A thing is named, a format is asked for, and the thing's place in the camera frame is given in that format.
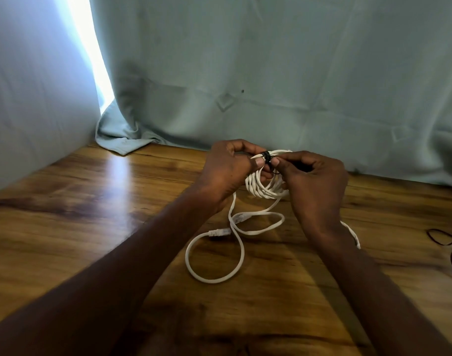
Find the person's right hand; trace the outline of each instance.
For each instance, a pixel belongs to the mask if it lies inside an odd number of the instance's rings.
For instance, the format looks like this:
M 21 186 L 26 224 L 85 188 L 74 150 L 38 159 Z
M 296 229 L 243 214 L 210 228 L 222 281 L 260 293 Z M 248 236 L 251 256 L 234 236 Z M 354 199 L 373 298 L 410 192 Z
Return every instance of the person's right hand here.
M 291 162 L 302 162 L 312 171 L 300 171 Z M 278 155 L 271 163 L 282 174 L 294 214 L 307 236 L 342 228 L 340 206 L 348 173 L 340 160 L 299 151 Z

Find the wooden table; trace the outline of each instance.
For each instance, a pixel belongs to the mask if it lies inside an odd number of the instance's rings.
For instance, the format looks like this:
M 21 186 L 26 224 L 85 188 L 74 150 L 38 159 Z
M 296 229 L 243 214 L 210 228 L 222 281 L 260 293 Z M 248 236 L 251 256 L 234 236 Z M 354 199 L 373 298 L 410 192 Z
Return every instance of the wooden table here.
M 126 157 L 84 147 L 0 192 L 0 320 L 74 275 L 177 197 L 199 174 L 205 153 L 150 145 Z M 238 192 L 237 211 L 270 201 Z M 368 355 L 358 320 L 309 247 L 288 200 L 284 224 L 242 236 L 240 272 L 218 285 L 189 275 L 184 250 L 165 271 L 115 354 L 152 351 L 172 337 L 202 355 Z M 452 188 L 351 176 L 342 218 L 361 245 L 452 341 L 451 249 L 427 228 L 452 232 Z M 267 217 L 245 222 L 259 229 Z M 227 208 L 200 230 L 227 226 Z M 199 242 L 193 269 L 225 275 L 237 242 Z

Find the fingernail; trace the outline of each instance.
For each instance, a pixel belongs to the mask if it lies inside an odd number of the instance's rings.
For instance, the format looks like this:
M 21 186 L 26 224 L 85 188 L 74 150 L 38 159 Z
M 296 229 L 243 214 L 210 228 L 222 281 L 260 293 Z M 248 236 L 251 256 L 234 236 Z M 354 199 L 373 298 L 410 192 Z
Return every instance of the fingernail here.
M 264 166 L 264 159 L 262 157 L 258 157 L 255 159 L 256 160 L 256 165 L 257 167 L 262 167 Z

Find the white cable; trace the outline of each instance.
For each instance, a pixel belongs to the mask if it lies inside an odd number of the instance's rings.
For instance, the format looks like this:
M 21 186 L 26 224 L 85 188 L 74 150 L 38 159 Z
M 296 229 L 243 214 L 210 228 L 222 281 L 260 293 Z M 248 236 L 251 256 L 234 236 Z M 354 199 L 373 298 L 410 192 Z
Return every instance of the white cable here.
M 291 151 L 290 150 L 275 150 L 275 151 L 270 151 L 269 154 L 271 156 L 277 156 L 277 155 L 283 154 L 285 152 L 291 152 Z M 258 154 L 258 155 L 253 156 L 252 158 L 256 158 L 256 157 L 264 157 L 264 156 L 262 154 Z M 234 192 L 233 203 L 231 204 L 231 207 L 229 208 L 229 213 L 228 213 L 229 226 L 231 228 L 217 229 L 217 230 L 211 230 L 211 231 L 208 231 L 205 233 L 201 233 L 198 236 L 196 236 L 194 239 L 192 239 L 191 242 L 187 246 L 187 250 L 185 252 L 185 263 L 187 265 L 188 271 L 198 281 L 205 282 L 205 283 L 220 283 L 220 282 L 229 280 L 231 277 L 233 277 L 239 271 L 239 269 L 241 268 L 243 261 L 244 261 L 244 245 L 243 245 L 241 238 L 239 237 L 239 234 L 237 233 L 238 231 L 240 233 L 243 233 L 244 235 L 251 235 L 251 236 L 259 235 L 263 232 L 270 231 L 270 230 L 282 225 L 282 223 L 285 221 L 284 215 L 279 214 L 278 212 L 270 212 L 270 210 L 273 209 L 277 205 L 277 203 L 279 203 L 281 198 L 284 197 L 285 195 L 287 195 L 289 193 L 289 191 L 282 189 L 283 180 L 282 180 L 281 174 L 275 174 L 274 177 L 269 182 L 269 185 L 264 186 L 261 183 L 261 171 L 263 168 L 264 167 L 261 167 L 258 171 L 250 174 L 246 178 L 246 189 L 247 189 L 247 191 L 249 191 L 249 193 L 253 194 L 256 197 L 275 199 L 275 202 L 265 210 L 251 211 L 251 212 L 238 212 L 237 214 L 232 215 L 234 206 L 236 205 L 236 192 Z M 281 219 L 279 221 L 277 221 L 276 223 L 270 225 L 269 227 L 266 227 L 265 229 L 258 230 L 258 231 L 243 231 L 239 227 L 236 226 L 237 223 L 246 221 L 247 219 L 251 218 L 252 216 L 264 216 L 264 215 L 276 215 L 276 216 L 279 216 Z M 358 247 L 360 249 L 361 245 L 360 245 L 360 241 L 358 240 L 356 233 L 343 221 L 341 221 L 341 224 L 348 228 L 349 232 L 355 239 L 356 247 Z M 219 279 L 214 279 L 214 280 L 209 280 L 209 279 L 205 279 L 201 276 L 198 276 L 191 268 L 190 261 L 189 261 L 189 255 L 190 255 L 191 247 L 193 246 L 193 244 L 202 237 L 205 237 L 205 236 L 218 237 L 218 236 L 230 235 L 231 231 L 233 231 L 234 235 L 236 236 L 236 239 L 239 242 L 239 246 L 241 247 L 241 257 L 239 258 L 239 262 L 236 265 L 236 267 L 234 268 L 234 270 L 232 270 L 228 275 L 223 276 Z

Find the curtain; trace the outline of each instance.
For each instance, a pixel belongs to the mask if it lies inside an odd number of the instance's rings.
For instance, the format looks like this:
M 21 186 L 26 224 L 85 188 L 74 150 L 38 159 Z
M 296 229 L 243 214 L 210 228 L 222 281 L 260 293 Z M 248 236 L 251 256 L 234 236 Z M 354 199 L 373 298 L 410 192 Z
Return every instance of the curtain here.
M 452 185 L 452 0 L 91 0 L 99 145 L 245 138 Z
M 0 189 L 93 140 L 99 117 L 66 0 L 0 0 Z

